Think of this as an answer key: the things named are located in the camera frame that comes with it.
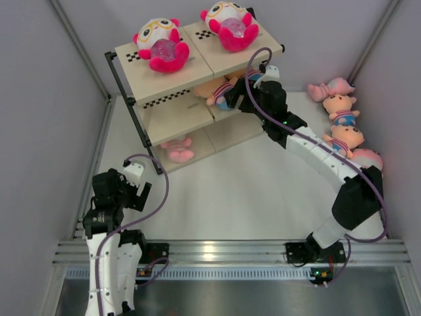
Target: pink plush toy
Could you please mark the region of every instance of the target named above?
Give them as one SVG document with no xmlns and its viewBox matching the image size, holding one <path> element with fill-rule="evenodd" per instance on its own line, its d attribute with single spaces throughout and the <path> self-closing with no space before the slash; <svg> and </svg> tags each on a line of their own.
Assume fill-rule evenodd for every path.
<svg viewBox="0 0 421 316">
<path fill-rule="evenodd" d="M 334 125 L 355 126 L 355 118 L 360 115 L 360 111 L 351 111 L 351 107 L 356 101 L 355 97 L 333 94 L 323 101 L 323 107 L 329 113 L 329 119 L 334 121 Z"/>
<path fill-rule="evenodd" d="M 321 84 L 319 86 L 313 86 L 309 84 L 307 88 L 314 102 L 321 102 L 333 94 L 346 95 L 355 91 L 355 87 L 350 86 L 343 78 L 335 78 L 328 85 Z"/>
<path fill-rule="evenodd" d="M 251 13 L 236 3 L 218 2 L 209 11 L 203 10 L 200 17 L 227 51 L 246 49 L 259 34 L 257 24 L 252 24 Z"/>
<path fill-rule="evenodd" d="M 364 135 L 353 126 L 349 125 L 333 125 L 331 127 L 332 137 L 323 135 L 322 139 L 333 149 L 337 150 L 346 158 L 353 157 L 354 149 L 361 145 L 364 141 Z"/>
<path fill-rule="evenodd" d="M 376 152 L 369 149 L 356 148 L 353 151 L 351 160 L 362 165 L 364 168 L 375 166 L 380 171 L 383 169 L 382 158 Z"/>
<path fill-rule="evenodd" d="M 189 46 L 180 41 L 176 18 L 150 20 L 133 41 L 139 47 L 139 56 L 149 60 L 149 67 L 157 72 L 174 72 L 183 68 L 190 54 Z"/>
<path fill-rule="evenodd" d="M 161 148 L 166 149 L 168 158 L 175 163 L 186 163 L 195 156 L 195 153 L 187 149 L 191 146 L 191 138 L 186 135 L 164 142 Z"/>
</svg>

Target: checkered pattern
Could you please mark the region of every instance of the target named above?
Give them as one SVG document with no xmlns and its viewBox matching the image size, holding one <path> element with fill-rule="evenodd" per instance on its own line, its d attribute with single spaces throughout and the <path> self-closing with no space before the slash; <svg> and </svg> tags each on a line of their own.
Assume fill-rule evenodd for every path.
<svg viewBox="0 0 421 316">
<path fill-rule="evenodd" d="M 195 33 L 197 38 L 199 38 L 200 40 L 204 39 L 204 38 L 209 38 L 210 36 L 215 36 L 215 34 L 213 34 L 211 31 L 208 30 L 203 30 L 202 32 L 196 32 Z"/>
<path fill-rule="evenodd" d="M 167 101 L 175 99 L 176 97 L 180 97 L 181 95 L 185 95 L 186 93 L 189 93 L 189 92 L 190 92 L 190 90 L 182 90 L 182 91 L 179 91 L 179 92 L 176 92 L 176 93 L 171 93 L 171 94 L 166 95 L 164 97 L 160 97 L 158 99 L 155 99 L 153 101 L 145 103 L 143 108 L 147 109 L 148 107 L 153 107 L 154 105 L 165 103 Z"/>
<path fill-rule="evenodd" d="M 139 56 L 139 53 L 137 51 L 135 51 L 132 54 L 126 54 L 126 57 L 127 57 L 127 61 L 129 63 L 131 63 L 132 61 L 139 61 L 141 59 L 140 56 Z"/>
</svg>

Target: metal rail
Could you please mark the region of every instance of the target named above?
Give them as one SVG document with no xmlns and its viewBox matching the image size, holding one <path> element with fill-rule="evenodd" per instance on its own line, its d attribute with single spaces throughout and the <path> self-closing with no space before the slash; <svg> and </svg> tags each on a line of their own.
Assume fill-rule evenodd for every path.
<svg viewBox="0 0 421 316">
<path fill-rule="evenodd" d="M 169 259 L 173 267 L 291 267 L 286 260 L 285 243 L 293 240 L 250 241 L 179 241 L 150 240 L 170 244 Z M 83 240 L 61 242 L 53 260 L 54 266 L 89 265 Z M 325 267 L 310 263 L 306 267 Z M 375 244 L 351 243 L 349 266 L 409 267 L 410 258 L 402 240 L 384 240 Z"/>
</svg>

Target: shelf leg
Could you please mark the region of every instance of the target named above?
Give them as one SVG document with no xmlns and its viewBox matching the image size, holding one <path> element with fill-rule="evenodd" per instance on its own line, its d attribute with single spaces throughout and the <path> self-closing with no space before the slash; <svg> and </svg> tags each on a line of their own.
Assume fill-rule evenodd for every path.
<svg viewBox="0 0 421 316">
<path fill-rule="evenodd" d="M 147 152 L 150 156 L 154 157 L 153 152 L 151 150 L 151 141 L 149 140 L 149 137 L 147 136 L 147 133 L 143 131 L 139 119 L 136 116 L 136 113 L 133 109 L 133 106 L 136 104 L 136 101 L 134 98 L 132 97 L 128 97 L 126 90 L 124 89 L 123 83 L 121 82 L 121 79 L 117 73 L 116 68 L 114 67 L 114 63 L 113 60 L 114 58 L 117 57 L 117 53 L 116 52 L 107 52 L 105 53 L 105 58 L 108 62 L 108 65 L 111 69 L 112 75 L 114 76 L 114 79 L 116 80 L 118 89 L 120 90 L 120 93 L 123 97 L 123 100 L 127 106 L 127 110 L 129 111 L 129 114 L 132 118 L 132 121 L 134 123 L 134 126 L 136 127 L 137 133 L 139 134 L 140 140 L 142 142 L 142 145 L 144 146 L 144 148 L 147 149 Z M 162 170 L 161 168 L 158 167 L 157 164 L 153 163 L 153 166 L 157 172 L 157 174 L 162 174 Z"/>
</svg>

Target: pink bear plush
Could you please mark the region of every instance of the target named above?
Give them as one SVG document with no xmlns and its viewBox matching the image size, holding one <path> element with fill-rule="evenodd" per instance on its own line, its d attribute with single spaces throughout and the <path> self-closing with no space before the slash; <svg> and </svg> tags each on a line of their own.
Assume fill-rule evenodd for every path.
<svg viewBox="0 0 421 316">
<path fill-rule="evenodd" d="M 369 149 L 357 148 L 354 150 L 351 160 L 362 165 L 364 168 L 375 166 L 380 171 L 383 169 L 382 158 L 378 153 Z"/>
<path fill-rule="evenodd" d="M 355 87 L 350 86 L 343 78 L 335 78 L 327 85 L 321 84 L 319 86 L 314 86 L 309 84 L 307 89 L 314 102 L 321 102 L 333 94 L 347 95 L 355 91 Z"/>
<path fill-rule="evenodd" d="M 349 125 L 333 125 L 330 129 L 332 137 L 323 135 L 322 139 L 342 156 L 351 159 L 354 149 L 364 141 L 364 135 L 358 129 Z"/>
<path fill-rule="evenodd" d="M 186 163 L 195 156 L 195 153 L 187 149 L 191 146 L 191 138 L 186 135 L 164 142 L 161 148 L 166 149 L 168 158 L 175 163 Z"/>
</svg>

